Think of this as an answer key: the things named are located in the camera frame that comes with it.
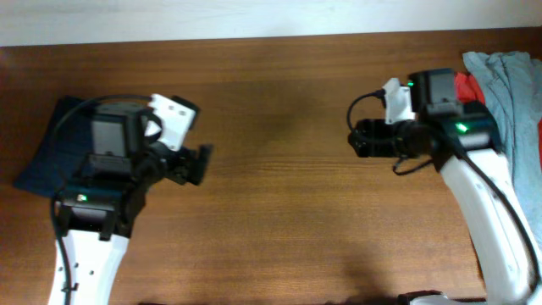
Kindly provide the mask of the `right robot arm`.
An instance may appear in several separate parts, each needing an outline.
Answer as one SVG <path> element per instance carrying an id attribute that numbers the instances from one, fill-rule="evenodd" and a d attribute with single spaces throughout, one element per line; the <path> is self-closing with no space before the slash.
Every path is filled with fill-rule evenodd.
<path id="1" fill-rule="evenodd" d="M 395 158 L 398 175 L 434 166 L 456 199 L 478 257 L 488 304 L 541 302 L 541 251 L 512 184 L 498 125 L 480 102 L 463 103 L 452 69 L 389 79 L 367 94 L 382 119 L 354 122 L 348 142 L 360 158 Z"/>

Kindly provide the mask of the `navy blue shorts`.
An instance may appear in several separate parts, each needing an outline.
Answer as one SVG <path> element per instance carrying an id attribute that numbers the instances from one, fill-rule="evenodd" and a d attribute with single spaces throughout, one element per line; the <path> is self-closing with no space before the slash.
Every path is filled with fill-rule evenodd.
<path id="1" fill-rule="evenodd" d="M 57 123 L 72 108 L 83 100 L 77 97 L 63 97 L 55 105 L 36 154 L 26 168 L 15 178 L 13 186 L 42 197 L 51 197 L 63 179 L 55 169 L 56 164 L 69 178 L 92 150 L 91 115 L 96 105 L 78 110 L 62 124 L 54 149 L 51 149 L 53 130 Z"/>

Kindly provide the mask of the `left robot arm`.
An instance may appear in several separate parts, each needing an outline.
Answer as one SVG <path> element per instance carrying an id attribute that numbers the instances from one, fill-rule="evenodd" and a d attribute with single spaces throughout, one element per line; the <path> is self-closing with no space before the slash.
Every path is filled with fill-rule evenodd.
<path id="1" fill-rule="evenodd" d="M 51 200 L 56 265 L 51 304 L 106 304 L 146 194 L 159 181 L 198 186 L 212 146 L 184 147 L 200 109 L 154 94 L 91 116 L 92 150 Z"/>

